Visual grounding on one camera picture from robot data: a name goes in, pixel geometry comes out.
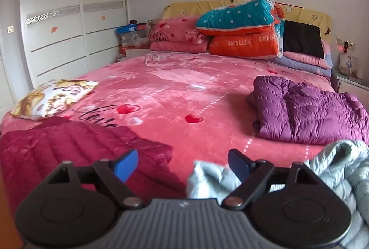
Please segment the light blue down jacket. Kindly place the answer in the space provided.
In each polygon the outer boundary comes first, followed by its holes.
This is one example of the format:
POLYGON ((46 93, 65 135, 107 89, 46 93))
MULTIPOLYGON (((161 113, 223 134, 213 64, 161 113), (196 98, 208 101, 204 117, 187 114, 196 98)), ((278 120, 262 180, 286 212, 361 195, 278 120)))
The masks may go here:
MULTIPOLYGON (((341 247, 368 248, 368 145, 362 141, 336 141, 304 164, 351 212, 352 224, 341 247)), ((199 160, 188 177, 186 194, 190 199, 215 198, 221 203, 240 185, 229 166, 199 160)))

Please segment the dark red down jacket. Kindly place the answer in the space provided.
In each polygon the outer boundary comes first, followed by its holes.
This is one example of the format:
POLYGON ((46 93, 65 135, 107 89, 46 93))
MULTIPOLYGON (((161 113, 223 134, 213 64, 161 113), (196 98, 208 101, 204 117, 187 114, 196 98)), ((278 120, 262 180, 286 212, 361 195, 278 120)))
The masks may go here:
POLYGON ((127 127, 106 128, 63 118, 45 120, 29 130, 15 130, 1 139, 1 170, 10 209, 62 161, 88 166, 114 160, 130 149, 138 152, 138 168, 127 186, 144 200, 179 198, 185 185, 170 171, 172 148, 140 138, 127 127))

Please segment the purple down jacket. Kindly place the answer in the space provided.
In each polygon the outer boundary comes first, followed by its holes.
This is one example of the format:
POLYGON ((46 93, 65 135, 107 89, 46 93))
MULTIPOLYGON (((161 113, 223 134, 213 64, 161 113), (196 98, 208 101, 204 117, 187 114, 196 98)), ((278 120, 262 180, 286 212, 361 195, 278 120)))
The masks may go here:
POLYGON ((257 111, 253 128, 262 139, 312 145, 368 142, 368 112, 350 93, 277 76, 258 76, 253 87, 246 99, 257 111))

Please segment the floral yellow white pillow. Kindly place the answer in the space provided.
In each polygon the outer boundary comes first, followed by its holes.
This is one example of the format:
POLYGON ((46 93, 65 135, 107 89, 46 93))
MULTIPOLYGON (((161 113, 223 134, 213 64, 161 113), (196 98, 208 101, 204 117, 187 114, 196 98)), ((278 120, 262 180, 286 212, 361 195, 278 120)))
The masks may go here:
POLYGON ((46 82, 23 97, 10 115, 26 120, 43 120, 78 103, 97 86, 96 81, 61 79, 46 82))

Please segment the pink heart bed sheet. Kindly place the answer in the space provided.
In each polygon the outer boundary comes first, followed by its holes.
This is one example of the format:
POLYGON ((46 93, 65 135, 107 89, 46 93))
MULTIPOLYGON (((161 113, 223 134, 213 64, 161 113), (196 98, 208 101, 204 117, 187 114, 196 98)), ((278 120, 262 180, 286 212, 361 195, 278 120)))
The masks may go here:
MULTIPOLYGON (((257 76, 278 76, 323 91, 330 81, 266 62, 211 54, 138 57, 86 74, 98 86, 57 117, 106 128, 127 127, 142 139, 169 145, 169 169, 184 185, 197 160, 227 163, 236 148, 250 158, 287 167, 320 151, 320 146, 272 142, 255 136, 256 112, 246 102, 257 76)), ((6 115, 3 136, 43 122, 6 115)))

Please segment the white right nightstand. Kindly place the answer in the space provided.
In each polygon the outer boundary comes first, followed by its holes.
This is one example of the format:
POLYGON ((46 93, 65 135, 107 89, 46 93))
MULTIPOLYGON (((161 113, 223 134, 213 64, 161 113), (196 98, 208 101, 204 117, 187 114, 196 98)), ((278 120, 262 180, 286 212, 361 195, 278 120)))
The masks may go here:
POLYGON ((348 77, 337 70, 332 71, 331 85, 337 93, 348 92, 360 101, 368 100, 368 83, 348 77))

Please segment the lavender folded blanket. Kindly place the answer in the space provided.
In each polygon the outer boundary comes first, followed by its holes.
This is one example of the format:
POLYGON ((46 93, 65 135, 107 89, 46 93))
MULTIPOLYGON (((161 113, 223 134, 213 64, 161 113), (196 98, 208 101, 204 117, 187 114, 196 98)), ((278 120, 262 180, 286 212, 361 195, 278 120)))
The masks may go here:
POLYGON ((307 64, 300 61, 295 61, 293 59, 282 56, 281 58, 274 57, 270 58, 269 61, 274 62, 276 64, 295 69, 295 70, 303 70, 309 73, 317 74, 320 76, 331 78, 332 71, 331 69, 325 69, 320 66, 307 64))

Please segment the orange good luck quilt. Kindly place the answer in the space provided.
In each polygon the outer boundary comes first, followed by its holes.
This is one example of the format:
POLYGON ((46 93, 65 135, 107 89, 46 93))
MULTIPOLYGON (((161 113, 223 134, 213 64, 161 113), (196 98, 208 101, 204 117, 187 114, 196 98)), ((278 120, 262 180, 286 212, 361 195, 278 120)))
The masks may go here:
POLYGON ((219 56, 247 59, 281 58, 283 37, 274 26, 241 36, 214 36, 208 51, 219 56))

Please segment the framed child photo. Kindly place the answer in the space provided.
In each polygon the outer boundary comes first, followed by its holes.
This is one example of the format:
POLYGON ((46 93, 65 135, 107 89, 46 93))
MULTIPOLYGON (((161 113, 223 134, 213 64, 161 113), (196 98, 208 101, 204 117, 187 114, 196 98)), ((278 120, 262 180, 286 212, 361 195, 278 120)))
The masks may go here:
POLYGON ((357 76, 358 58, 349 53, 341 53, 338 70, 346 76, 357 76))

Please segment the black folded garment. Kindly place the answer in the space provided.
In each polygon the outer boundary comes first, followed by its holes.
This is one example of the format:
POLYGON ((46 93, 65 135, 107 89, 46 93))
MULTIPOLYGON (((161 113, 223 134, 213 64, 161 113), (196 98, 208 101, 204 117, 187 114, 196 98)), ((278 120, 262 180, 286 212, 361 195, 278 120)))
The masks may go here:
POLYGON ((311 24, 286 20, 283 31, 283 50, 324 58, 320 28, 311 24))

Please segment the blue shoe box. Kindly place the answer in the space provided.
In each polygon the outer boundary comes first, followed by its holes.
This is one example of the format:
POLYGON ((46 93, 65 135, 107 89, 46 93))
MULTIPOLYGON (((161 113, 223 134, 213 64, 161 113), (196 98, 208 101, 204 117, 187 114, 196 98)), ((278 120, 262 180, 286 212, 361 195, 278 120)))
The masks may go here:
POLYGON ((126 34, 130 32, 135 32, 135 31, 146 31, 146 23, 128 24, 128 25, 116 28, 117 34, 126 34))

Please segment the pink love folded blanket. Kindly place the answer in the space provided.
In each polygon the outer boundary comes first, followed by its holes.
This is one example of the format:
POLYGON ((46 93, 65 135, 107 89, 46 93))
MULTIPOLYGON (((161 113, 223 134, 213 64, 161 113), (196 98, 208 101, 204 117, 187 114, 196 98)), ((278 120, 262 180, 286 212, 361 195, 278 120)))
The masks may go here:
POLYGON ((199 16, 181 16, 160 19, 150 30, 148 38, 152 51, 205 53, 209 39, 199 32, 199 16))

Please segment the teal polka dot quilt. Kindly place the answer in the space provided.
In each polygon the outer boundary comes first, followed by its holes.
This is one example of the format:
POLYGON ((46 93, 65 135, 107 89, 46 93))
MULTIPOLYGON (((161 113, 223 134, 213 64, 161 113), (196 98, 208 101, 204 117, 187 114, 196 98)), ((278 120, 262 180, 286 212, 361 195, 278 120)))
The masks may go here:
POLYGON ((241 36, 271 29, 283 33, 285 15, 275 0, 251 0, 213 9, 200 16, 196 28, 206 36, 241 36))

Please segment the white sliding wardrobe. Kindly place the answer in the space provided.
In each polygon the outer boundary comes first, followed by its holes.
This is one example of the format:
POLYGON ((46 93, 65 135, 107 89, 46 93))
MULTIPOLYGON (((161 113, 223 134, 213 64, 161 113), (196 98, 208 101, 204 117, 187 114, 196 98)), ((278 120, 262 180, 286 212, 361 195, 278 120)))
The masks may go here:
POLYGON ((128 20, 126 0, 20 0, 20 11, 33 86, 114 63, 128 20))

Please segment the wall socket with red light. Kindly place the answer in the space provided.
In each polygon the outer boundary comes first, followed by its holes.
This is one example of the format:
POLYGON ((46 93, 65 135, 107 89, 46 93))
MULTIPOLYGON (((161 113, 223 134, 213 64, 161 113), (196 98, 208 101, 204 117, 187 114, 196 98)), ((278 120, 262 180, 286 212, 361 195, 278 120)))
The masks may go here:
POLYGON ((336 36, 335 44, 336 44, 337 50, 341 53, 347 53, 348 51, 355 50, 355 43, 342 39, 338 36, 336 36))

